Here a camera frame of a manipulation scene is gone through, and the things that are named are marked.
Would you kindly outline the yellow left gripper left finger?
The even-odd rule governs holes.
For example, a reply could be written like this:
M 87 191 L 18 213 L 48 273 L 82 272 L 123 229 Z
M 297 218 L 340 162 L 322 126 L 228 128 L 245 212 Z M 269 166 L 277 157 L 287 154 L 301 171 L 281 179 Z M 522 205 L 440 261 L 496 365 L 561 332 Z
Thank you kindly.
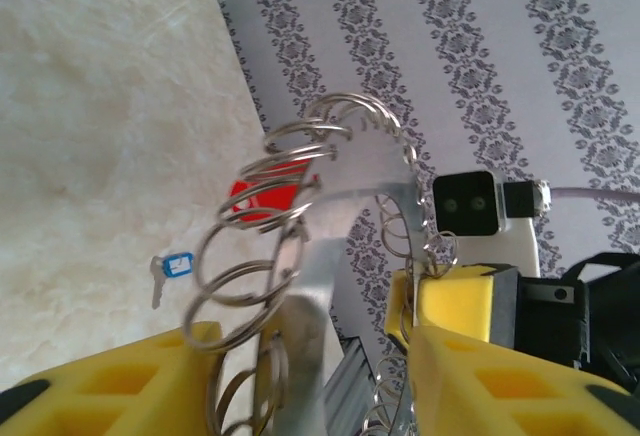
M 31 375 L 1 394 L 4 435 L 205 435 L 215 356 L 179 329 Z

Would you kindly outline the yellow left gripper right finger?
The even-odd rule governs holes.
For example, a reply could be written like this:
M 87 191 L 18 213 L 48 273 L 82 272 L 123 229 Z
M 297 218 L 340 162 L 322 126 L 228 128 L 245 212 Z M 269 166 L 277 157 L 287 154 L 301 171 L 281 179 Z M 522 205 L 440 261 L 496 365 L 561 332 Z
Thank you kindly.
M 639 432 L 639 401 L 616 384 L 437 326 L 413 329 L 408 377 L 423 435 Z

